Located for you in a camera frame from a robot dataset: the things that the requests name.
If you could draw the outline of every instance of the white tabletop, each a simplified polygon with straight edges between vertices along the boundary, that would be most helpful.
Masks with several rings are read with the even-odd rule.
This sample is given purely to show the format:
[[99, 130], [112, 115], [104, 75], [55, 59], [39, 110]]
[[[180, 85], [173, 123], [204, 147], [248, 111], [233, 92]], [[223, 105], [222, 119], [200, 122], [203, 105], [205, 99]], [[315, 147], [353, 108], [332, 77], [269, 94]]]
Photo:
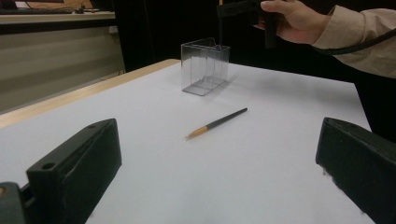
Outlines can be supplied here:
[[[89, 223], [374, 223], [315, 163], [321, 123], [369, 125], [353, 84], [230, 64], [181, 91], [180, 63], [0, 129], [0, 181], [85, 126], [118, 121], [122, 166]], [[248, 111], [191, 140], [194, 129]]]

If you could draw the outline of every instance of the clear plastic container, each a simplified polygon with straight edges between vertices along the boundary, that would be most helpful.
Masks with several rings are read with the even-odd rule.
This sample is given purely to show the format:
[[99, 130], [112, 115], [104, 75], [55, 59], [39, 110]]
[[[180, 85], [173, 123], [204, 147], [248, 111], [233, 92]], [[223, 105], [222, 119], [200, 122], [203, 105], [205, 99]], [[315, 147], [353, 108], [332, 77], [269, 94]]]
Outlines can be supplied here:
[[181, 89], [207, 95], [227, 80], [230, 47], [206, 38], [181, 45]]

